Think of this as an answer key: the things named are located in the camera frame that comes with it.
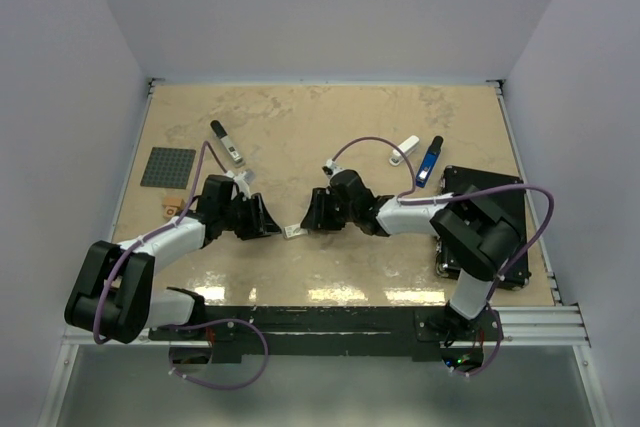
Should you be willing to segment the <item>white staple box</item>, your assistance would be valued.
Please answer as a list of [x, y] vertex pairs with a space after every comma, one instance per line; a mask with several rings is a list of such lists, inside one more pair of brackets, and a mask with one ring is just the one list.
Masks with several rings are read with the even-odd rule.
[[303, 229], [300, 225], [290, 225], [284, 228], [283, 236], [286, 240], [294, 239], [300, 236], [305, 236], [307, 230]]

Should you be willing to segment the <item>silver black stapler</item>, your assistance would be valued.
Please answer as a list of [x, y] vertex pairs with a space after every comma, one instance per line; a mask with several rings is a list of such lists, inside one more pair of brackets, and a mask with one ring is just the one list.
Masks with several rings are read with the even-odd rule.
[[211, 127], [215, 137], [218, 139], [218, 141], [224, 147], [224, 150], [227, 153], [227, 155], [229, 156], [233, 166], [234, 167], [242, 167], [242, 166], [244, 166], [245, 165], [244, 157], [239, 152], [237, 146], [235, 145], [235, 143], [233, 142], [233, 140], [231, 139], [231, 137], [227, 133], [227, 131], [224, 128], [224, 126], [222, 125], [222, 123], [219, 120], [214, 119], [214, 120], [211, 121], [210, 127]]

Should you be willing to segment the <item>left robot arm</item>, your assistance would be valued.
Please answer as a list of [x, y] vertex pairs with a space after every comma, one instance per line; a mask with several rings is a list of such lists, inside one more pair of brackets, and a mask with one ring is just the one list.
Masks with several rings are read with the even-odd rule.
[[208, 176], [194, 201], [195, 208], [185, 207], [152, 232], [120, 243], [93, 243], [65, 306], [67, 325], [92, 333], [98, 344], [127, 344], [147, 328], [167, 325], [185, 339], [200, 337], [207, 315], [196, 308], [196, 295], [175, 288], [154, 293], [155, 274], [224, 232], [247, 241], [282, 229], [242, 175]]

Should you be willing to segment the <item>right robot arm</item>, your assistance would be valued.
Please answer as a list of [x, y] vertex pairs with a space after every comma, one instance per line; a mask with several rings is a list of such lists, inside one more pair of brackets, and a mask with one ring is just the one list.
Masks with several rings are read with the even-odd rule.
[[333, 232], [351, 223], [369, 236], [437, 237], [456, 259], [461, 273], [435, 327], [466, 340], [481, 327], [480, 315], [487, 308], [499, 270], [526, 238], [524, 223], [494, 197], [523, 188], [511, 184], [479, 190], [469, 184], [461, 191], [410, 200], [376, 195], [356, 171], [343, 170], [330, 177], [328, 186], [312, 190], [301, 227], [309, 232]]

